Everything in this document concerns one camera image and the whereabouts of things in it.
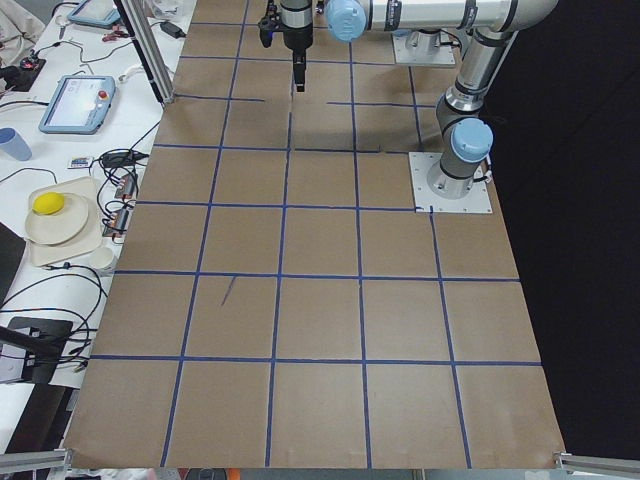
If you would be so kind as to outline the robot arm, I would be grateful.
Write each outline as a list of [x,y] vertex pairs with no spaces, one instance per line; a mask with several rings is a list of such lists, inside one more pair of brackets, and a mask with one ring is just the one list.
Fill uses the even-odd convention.
[[330,1],[325,15],[333,36],[344,42],[368,30],[473,31],[453,85],[436,108],[444,151],[427,175],[438,196],[457,200],[471,190],[474,174],[493,143],[490,127],[478,118],[492,78],[515,32],[546,18],[555,1]]
[[296,91],[304,92],[306,52],[313,44],[312,2],[310,0],[281,0],[280,23],[284,43],[292,51]]

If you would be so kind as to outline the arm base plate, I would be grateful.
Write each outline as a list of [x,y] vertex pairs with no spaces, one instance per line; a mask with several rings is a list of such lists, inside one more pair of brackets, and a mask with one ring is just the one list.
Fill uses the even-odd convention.
[[474,176],[458,180],[441,169],[440,152],[410,152],[415,209],[425,213],[491,214],[492,206],[482,166]]
[[451,37],[439,31],[404,30],[392,35],[395,62],[406,66],[454,68]]

